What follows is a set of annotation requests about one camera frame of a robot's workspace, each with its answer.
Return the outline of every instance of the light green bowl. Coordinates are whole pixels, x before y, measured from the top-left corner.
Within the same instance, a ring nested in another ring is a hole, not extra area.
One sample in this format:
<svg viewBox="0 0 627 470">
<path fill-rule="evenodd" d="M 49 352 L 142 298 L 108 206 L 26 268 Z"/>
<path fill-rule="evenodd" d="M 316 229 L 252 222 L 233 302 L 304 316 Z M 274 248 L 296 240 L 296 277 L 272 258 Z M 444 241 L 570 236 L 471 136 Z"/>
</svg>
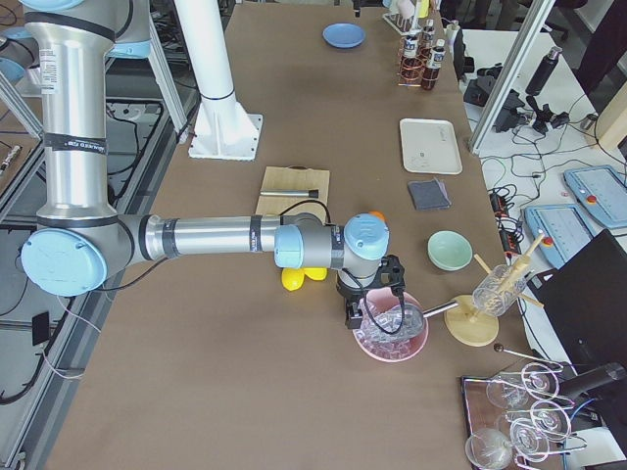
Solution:
<svg viewBox="0 0 627 470">
<path fill-rule="evenodd" d="M 470 243 L 457 232 L 436 232 L 427 244 L 429 259 L 440 269 L 457 271 L 468 266 L 472 260 Z"/>
</svg>

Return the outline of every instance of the blue control panel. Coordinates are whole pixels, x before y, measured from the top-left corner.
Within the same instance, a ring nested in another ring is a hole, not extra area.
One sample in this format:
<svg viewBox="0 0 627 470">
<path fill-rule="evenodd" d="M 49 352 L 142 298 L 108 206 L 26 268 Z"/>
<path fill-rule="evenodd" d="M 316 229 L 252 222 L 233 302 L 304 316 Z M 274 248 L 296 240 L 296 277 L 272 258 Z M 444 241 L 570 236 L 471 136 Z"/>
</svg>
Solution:
<svg viewBox="0 0 627 470">
<path fill-rule="evenodd" d="M 546 235 L 540 250 L 547 261 L 560 269 L 595 237 L 592 225 L 576 204 L 532 206 L 525 209 L 525 219 L 533 237 Z"/>
<path fill-rule="evenodd" d="M 627 227 L 627 188 L 623 179 L 607 164 L 564 172 L 566 185 L 582 207 L 609 229 Z"/>
</svg>

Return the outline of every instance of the wooden skewer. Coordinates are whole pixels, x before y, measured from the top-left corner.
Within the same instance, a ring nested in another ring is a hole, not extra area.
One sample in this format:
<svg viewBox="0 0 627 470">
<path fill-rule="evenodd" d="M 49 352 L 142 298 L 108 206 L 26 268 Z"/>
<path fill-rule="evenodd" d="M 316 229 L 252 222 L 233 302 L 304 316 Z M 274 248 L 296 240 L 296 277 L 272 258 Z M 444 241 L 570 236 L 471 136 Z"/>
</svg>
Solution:
<svg viewBox="0 0 627 470">
<path fill-rule="evenodd" d="M 492 273 L 492 269 L 490 269 L 490 266 L 488 266 L 486 261 L 484 261 L 478 254 L 475 253 L 474 258 L 479 263 L 479 265 L 483 268 L 483 270 L 486 271 L 487 274 Z M 525 296 L 524 294 L 520 294 L 519 297 L 523 299 L 525 302 L 528 302 L 529 304 L 533 304 L 534 306 L 538 306 L 539 308 L 545 307 L 545 305 L 542 302 L 538 302 L 529 296 Z"/>
<path fill-rule="evenodd" d="M 531 254 L 534 252 L 534 250 L 538 248 L 538 245 L 540 245 L 540 242 L 542 242 L 545 238 L 546 238 L 546 235 L 543 232 L 539 233 L 536 239 L 533 241 L 533 243 L 529 247 L 529 250 L 527 250 L 523 256 L 530 257 Z"/>
</svg>

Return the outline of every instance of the light blue joint cover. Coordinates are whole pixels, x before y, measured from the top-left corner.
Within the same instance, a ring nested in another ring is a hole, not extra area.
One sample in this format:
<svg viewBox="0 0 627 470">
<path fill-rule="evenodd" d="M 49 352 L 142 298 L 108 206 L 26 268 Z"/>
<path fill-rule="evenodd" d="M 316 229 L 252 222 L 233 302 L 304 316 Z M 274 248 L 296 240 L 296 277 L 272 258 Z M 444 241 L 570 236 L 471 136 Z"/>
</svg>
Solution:
<svg viewBox="0 0 627 470">
<path fill-rule="evenodd" d="M 109 52 L 116 59 L 146 59 L 150 56 L 150 41 L 121 42 Z"/>
<path fill-rule="evenodd" d="M 26 28 L 23 26 L 7 27 L 2 30 L 2 35 L 14 40 L 30 39 L 32 37 L 32 34 L 26 31 Z"/>
<path fill-rule="evenodd" d="M 361 213 L 346 224 L 344 238 L 347 246 L 358 257 L 376 260 L 383 258 L 388 250 L 390 231 L 379 217 Z"/>
<path fill-rule="evenodd" d="M 274 231 L 274 262 L 278 267 L 303 265 L 303 235 L 295 225 L 282 225 Z"/>
<path fill-rule="evenodd" d="M 80 5 L 85 0 L 20 0 L 27 7 L 39 12 L 62 12 Z"/>
<path fill-rule="evenodd" d="M 79 296 L 107 278 L 107 262 L 100 251 L 63 228 L 44 228 L 30 235 L 22 247 L 22 265 L 32 282 L 57 296 Z"/>
<path fill-rule="evenodd" d="M 17 83 L 24 76 L 24 67 L 11 59 L 0 58 L 0 71 L 11 83 Z"/>
</svg>

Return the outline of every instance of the blue plate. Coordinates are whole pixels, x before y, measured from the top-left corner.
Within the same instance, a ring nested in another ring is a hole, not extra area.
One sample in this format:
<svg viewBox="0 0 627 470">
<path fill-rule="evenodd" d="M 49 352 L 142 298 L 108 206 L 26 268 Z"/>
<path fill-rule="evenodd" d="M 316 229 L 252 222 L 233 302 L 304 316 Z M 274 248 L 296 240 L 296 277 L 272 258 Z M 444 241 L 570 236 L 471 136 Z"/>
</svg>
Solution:
<svg viewBox="0 0 627 470">
<path fill-rule="evenodd" d="M 336 23 L 327 26 L 322 32 L 322 37 L 333 47 L 350 49 L 363 43 L 365 31 L 356 24 Z"/>
</svg>

